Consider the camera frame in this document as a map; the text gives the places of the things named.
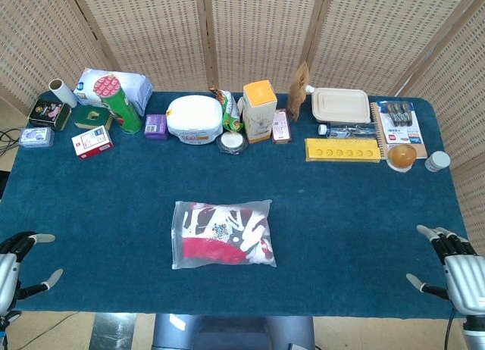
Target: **wicker screen panel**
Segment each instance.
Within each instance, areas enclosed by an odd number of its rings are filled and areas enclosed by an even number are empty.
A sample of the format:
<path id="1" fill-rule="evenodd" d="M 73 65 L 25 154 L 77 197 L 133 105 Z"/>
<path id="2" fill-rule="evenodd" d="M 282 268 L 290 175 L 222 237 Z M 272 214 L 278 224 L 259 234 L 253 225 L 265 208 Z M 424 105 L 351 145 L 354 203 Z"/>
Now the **wicker screen panel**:
<path id="1" fill-rule="evenodd" d="M 219 85 L 242 91 L 270 80 L 287 92 L 315 0 L 212 0 Z"/>
<path id="2" fill-rule="evenodd" d="M 429 100 L 452 167 L 485 154 L 485 5 L 461 28 L 406 95 Z"/>
<path id="3" fill-rule="evenodd" d="M 312 84 L 389 94 L 460 1 L 332 0 Z"/>
<path id="4" fill-rule="evenodd" d="M 456 184 L 456 193 L 468 238 L 485 255 L 485 172 Z"/>
<path id="5" fill-rule="evenodd" d="M 121 70 L 155 90 L 207 90 L 196 0 L 85 0 Z"/>
<path id="6" fill-rule="evenodd" d="M 85 67 L 107 67 L 67 0 L 0 0 L 2 86 L 23 108 L 54 78 L 74 88 Z"/>

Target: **purple box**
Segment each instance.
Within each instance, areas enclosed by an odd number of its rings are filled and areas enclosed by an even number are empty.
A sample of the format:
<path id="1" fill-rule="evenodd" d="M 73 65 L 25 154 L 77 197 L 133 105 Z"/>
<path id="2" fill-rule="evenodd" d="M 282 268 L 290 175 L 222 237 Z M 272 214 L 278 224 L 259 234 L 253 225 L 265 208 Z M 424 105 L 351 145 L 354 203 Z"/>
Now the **purple box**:
<path id="1" fill-rule="evenodd" d="M 168 139 L 167 117 L 165 114 L 148 114 L 146 116 L 145 137 L 147 139 Z"/>

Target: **floor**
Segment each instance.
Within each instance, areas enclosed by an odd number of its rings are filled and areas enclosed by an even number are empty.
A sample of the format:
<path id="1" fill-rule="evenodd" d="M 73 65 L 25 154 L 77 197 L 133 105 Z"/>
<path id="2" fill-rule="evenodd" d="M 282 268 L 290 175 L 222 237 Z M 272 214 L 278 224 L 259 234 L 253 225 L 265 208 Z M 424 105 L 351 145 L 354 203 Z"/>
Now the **floor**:
<path id="1" fill-rule="evenodd" d="M 0 128 L 21 127 L 25 123 L 25 116 L 0 104 Z M 0 158 L 0 170 L 11 170 L 16 153 L 14 149 Z M 89 346 L 94 320 L 95 314 L 86 312 L 25 312 L 8 329 L 9 349 L 98 350 Z M 154 320 L 154 314 L 136 315 L 131 349 L 150 349 Z M 455 320 L 453 324 L 450 350 L 466 349 L 461 322 Z M 447 320 L 314 318 L 316 343 L 324 350 L 442 349 L 446 323 Z"/>

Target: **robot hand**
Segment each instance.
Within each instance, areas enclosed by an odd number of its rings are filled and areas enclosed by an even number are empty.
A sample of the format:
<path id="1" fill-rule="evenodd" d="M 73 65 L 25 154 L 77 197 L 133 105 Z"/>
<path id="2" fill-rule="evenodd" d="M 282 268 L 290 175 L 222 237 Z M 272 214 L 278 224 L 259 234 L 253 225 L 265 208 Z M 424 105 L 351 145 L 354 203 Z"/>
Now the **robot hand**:
<path id="1" fill-rule="evenodd" d="M 468 348 L 485 349 L 485 258 L 477 255 L 468 240 L 442 227 L 418 225 L 417 229 L 438 254 L 448 289 L 422 283 L 410 273 L 406 277 L 420 292 L 450 300 L 467 318 L 463 328 Z"/>
<path id="2" fill-rule="evenodd" d="M 53 235 L 28 231 L 18 233 L 0 243 L 0 325 L 4 320 L 10 319 L 8 322 L 12 322 L 12 314 L 16 313 L 12 310 L 17 300 L 49 291 L 61 277 L 63 270 L 58 269 L 48 280 L 26 288 L 20 287 L 21 283 L 18 279 L 20 264 L 30 249 L 38 242 L 53 242 L 54 240 Z"/>

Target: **barcode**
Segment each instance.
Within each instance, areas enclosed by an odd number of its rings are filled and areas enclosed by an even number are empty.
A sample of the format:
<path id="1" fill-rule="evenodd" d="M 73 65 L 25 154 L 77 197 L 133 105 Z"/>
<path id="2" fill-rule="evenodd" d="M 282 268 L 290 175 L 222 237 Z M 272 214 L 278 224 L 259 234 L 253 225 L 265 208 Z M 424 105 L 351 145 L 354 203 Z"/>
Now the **barcode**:
<path id="1" fill-rule="evenodd" d="M 156 132 L 157 131 L 157 126 L 156 125 L 147 125 L 145 127 L 146 132 Z"/>

